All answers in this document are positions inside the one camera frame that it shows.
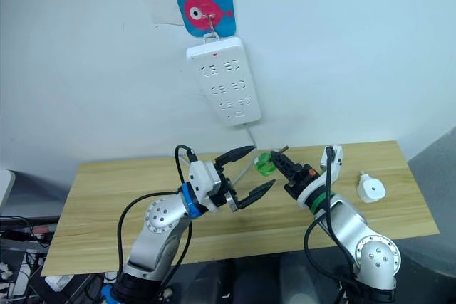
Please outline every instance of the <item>black mount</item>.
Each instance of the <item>black mount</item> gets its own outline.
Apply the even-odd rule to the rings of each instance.
[[[348,286],[346,295],[350,304],[379,304],[379,303],[394,303],[395,290],[378,290],[366,284],[356,281],[361,291],[361,296],[358,292]]]
[[[156,303],[161,282],[150,281],[121,272],[111,289],[111,296],[124,304]]]
[[[302,191],[320,177],[320,174],[309,164],[304,166],[295,164],[283,152],[271,151],[271,161],[288,179],[289,182],[285,184],[284,188],[293,199],[298,199]]]

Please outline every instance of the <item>white paper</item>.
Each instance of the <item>white paper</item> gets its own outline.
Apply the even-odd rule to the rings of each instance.
[[[143,0],[154,23],[184,25],[177,0]]]

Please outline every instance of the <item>blue ring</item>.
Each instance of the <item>blue ring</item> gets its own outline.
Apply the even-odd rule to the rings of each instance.
[[[192,197],[190,197],[189,190],[187,183],[184,183],[182,185],[182,194],[184,195],[184,200],[185,203],[187,203],[188,209],[190,211],[190,217],[192,219],[196,219],[197,217],[200,217],[202,214],[199,211],[199,209],[193,204]]]

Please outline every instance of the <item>power outlet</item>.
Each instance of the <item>power outlet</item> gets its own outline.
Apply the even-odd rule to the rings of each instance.
[[[187,64],[228,126],[261,118],[244,44],[231,37],[187,49]]]

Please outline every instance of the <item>white wire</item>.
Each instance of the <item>white wire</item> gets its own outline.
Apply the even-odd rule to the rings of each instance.
[[[183,156],[179,156],[179,160],[188,167],[190,166],[190,163]]]
[[[245,130],[247,131],[247,133],[249,134],[249,137],[250,139],[252,140],[252,142],[254,143],[255,145],[255,148],[254,150],[252,151],[253,152],[253,155],[252,155],[252,159],[250,160],[250,162],[246,165],[246,167],[241,171],[241,173],[234,179],[233,181],[233,185],[235,185],[246,173],[247,171],[250,170],[250,168],[253,166],[253,164],[255,164],[255,158],[257,158],[257,150],[258,150],[258,145],[257,145],[257,142],[255,141],[255,138],[252,134],[252,132],[250,132],[250,129],[249,129],[249,126],[247,126],[247,124],[244,124],[245,126]]]

